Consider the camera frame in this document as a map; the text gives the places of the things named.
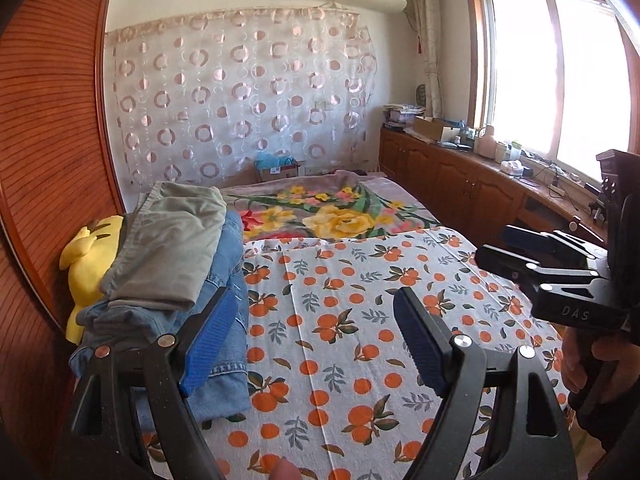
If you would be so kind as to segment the person's left hand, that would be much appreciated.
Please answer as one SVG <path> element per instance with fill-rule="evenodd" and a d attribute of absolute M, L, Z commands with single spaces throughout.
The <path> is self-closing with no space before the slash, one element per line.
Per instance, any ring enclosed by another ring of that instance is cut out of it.
<path fill-rule="evenodd" d="M 271 469 L 269 480 L 302 480 L 302 474 L 294 464 L 282 457 Z"/>

